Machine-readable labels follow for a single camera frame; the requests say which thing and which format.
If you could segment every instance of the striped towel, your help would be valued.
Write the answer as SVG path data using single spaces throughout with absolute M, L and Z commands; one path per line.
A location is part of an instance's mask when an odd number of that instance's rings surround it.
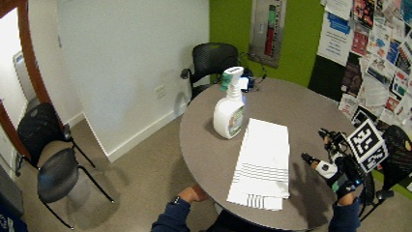
M 287 198 L 287 131 L 249 119 L 227 201 L 251 208 L 281 210 Z

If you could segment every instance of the floor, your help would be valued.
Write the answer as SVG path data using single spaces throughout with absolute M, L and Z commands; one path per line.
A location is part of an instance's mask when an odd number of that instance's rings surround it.
M 93 187 L 83 173 L 67 197 L 50 204 L 55 213 L 74 227 L 74 231 L 143 232 L 163 211 L 166 202 L 186 187 L 194 184 L 185 166 L 178 145 L 179 118 L 162 127 L 114 162 L 102 154 L 85 121 L 71 129 L 73 137 L 95 164 L 90 167 L 77 154 L 78 162 L 90 171 L 94 179 L 114 198 L 110 203 Z M 45 157 L 66 144 L 54 142 L 46 147 Z M 22 192 L 23 215 L 30 232 L 69 231 L 57 221 L 35 194 L 35 172 L 27 164 L 21 168 L 17 184 Z M 210 200 L 194 203 L 187 217 L 191 231 L 206 229 L 217 217 Z M 394 194 L 357 231 L 410 231 L 412 201 Z M 313 231 L 326 231 L 326 226 Z

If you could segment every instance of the spray bottle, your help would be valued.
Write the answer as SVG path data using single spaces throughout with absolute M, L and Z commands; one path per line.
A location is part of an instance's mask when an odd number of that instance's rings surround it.
M 227 139 L 239 132 L 242 126 L 243 102 L 238 84 L 242 73 L 242 67 L 233 67 L 223 71 L 219 90 L 226 91 L 226 97 L 214 107 L 213 127 L 215 132 Z

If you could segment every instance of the round table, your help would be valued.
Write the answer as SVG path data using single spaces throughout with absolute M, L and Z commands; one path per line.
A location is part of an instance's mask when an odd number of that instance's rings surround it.
M 330 99 L 287 81 L 267 78 L 257 91 L 243 93 L 242 130 L 227 140 L 211 126 L 213 108 L 223 97 L 217 85 L 207 88 L 190 102 L 181 119 L 181 152 L 197 183 L 226 211 L 255 224 L 287 230 L 321 226 L 331 217 L 335 196 L 299 155 L 306 152 L 326 160 L 318 129 L 349 134 L 354 130 L 349 119 Z M 249 118 L 287 128 L 289 198 L 282 200 L 279 211 L 226 201 Z

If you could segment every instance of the dark sleeve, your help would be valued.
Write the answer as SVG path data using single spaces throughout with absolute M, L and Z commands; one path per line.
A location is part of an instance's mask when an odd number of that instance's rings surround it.
M 190 204 L 182 200 L 175 205 L 166 204 L 165 212 L 158 215 L 151 224 L 151 232 L 187 232 L 190 231 L 185 219 L 190 212 Z
M 358 199 L 351 205 L 333 204 L 333 217 L 329 222 L 329 232 L 353 232 L 359 227 Z

